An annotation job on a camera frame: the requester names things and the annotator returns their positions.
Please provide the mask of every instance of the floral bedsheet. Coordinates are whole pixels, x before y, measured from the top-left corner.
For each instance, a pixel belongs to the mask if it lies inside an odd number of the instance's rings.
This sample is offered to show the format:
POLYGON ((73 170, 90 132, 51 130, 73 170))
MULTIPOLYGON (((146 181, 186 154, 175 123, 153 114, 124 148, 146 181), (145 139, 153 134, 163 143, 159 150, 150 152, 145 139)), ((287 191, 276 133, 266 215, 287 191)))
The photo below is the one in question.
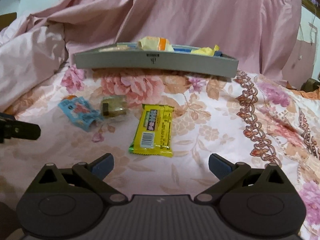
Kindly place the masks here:
POLYGON ((255 168, 277 163, 307 207, 300 234, 320 237, 320 101, 302 98, 262 75, 242 71, 232 80, 140 69, 78 70, 65 66, 9 109, 19 120, 40 125, 37 141, 11 139, 0 151, 0 201, 12 208, 45 163, 71 167, 110 152, 114 170, 105 181, 133 194, 190 194, 218 179, 208 169, 211 153, 255 168), (104 95, 126 95, 125 122, 73 126, 58 108, 67 95, 99 108, 104 95), (173 158, 128 153, 142 103, 175 107, 173 158))

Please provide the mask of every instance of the pink comforter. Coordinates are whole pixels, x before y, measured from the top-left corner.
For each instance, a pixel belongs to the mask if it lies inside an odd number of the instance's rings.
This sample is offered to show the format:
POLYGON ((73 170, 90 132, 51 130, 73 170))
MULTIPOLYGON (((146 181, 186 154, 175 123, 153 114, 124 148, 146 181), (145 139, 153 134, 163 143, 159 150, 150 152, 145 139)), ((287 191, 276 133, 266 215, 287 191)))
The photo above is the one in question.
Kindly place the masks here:
MULTIPOLYGON (((0 45, 25 32, 37 32, 40 26, 62 23, 64 31, 52 32, 51 37, 65 36, 71 63, 75 52, 153 35, 168 38, 172 44, 218 44, 224 53, 239 59, 239 69, 279 81, 296 41, 300 15, 301 0, 60 0, 52 8, 17 19, 1 32, 0 45)), ((66 59, 52 42, 37 46, 45 39, 45 35, 29 35, 23 44, 13 39, 6 49, 0 48, 1 79, 2 65, 10 70, 29 65, 39 73, 32 81, 13 78, 13 83, 24 84, 23 90, 0 85, 1 95, 11 95, 0 99, 0 111, 50 77, 66 59), (30 57, 34 46, 38 53, 30 57)), ((57 39, 57 45, 63 45, 57 39)))

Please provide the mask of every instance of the snack package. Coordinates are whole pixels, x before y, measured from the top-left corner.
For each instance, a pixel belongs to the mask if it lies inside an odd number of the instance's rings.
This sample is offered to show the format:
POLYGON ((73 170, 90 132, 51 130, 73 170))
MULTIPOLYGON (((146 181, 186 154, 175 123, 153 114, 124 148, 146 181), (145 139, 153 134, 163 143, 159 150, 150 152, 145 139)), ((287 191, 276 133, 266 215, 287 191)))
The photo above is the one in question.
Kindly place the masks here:
POLYGON ((165 38, 147 36, 138 41, 138 47, 143 50, 174 51, 169 41, 165 38))
POLYGON ((116 44, 115 46, 107 46, 106 48, 99 49, 99 52, 106 52, 106 51, 124 51, 132 49, 128 45, 121 45, 116 44))
POLYGON ((220 48, 218 45, 214 46, 214 49, 205 47, 201 49, 193 49, 191 51, 191 54, 200 54, 200 55, 207 55, 207 56, 213 56, 216 51, 218 51, 220 48))
POLYGON ((94 110, 83 97, 69 96, 63 99, 58 106, 75 126, 86 132, 89 131, 89 126, 93 121, 102 122, 104 120, 100 112, 94 110))
POLYGON ((128 112, 125 96, 112 95, 101 101, 101 114, 108 122, 119 122, 125 119, 128 112))
POLYGON ((129 151, 135 154, 172 157, 171 122, 174 107, 143 105, 143 113, 129 151))

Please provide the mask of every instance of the yellow snack wrapper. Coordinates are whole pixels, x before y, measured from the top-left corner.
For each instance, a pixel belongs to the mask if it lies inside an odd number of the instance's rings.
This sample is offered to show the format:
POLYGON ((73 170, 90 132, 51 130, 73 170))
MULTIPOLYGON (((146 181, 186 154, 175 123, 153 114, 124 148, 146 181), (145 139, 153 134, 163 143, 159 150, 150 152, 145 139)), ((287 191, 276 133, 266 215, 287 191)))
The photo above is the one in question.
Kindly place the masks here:
POLYGON ((200 55, 207 55, 207 56, 213 56, 216 51, 218 51, 220 48, 218 45, 214 46, 214 49, 206 47, 201 49, 193 49, 191 51, 191 54, 200 54, 200 55))
POLYGON ((165 50, 174 51, 169 40, 160 37, 147 36, 138 42, 138 46, 143 50, 165 50))
POLYGON ((143 105, 136 135, 129 151, 135 154, 172 157, 171 122, 174 107, 143 105))

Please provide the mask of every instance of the yellow wrapper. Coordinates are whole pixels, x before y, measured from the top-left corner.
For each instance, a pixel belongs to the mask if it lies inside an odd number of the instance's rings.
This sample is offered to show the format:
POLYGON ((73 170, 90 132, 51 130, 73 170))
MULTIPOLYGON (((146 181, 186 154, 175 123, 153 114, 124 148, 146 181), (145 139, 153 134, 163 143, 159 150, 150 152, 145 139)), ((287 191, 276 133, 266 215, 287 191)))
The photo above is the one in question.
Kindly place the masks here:
POLYGON ((191 51, 191 54, 200 54, 200 55, 207 55, 207 56, 213 56, 215 51, 218 51, 220 48, 218 45, 214 46, 214 49, 206 47, 201 49, 193 49, 191 51))
POLYGON ((144 105, 136 135, 129 151, 135 154, 172 157, 171 121, 174 107, 144 105))

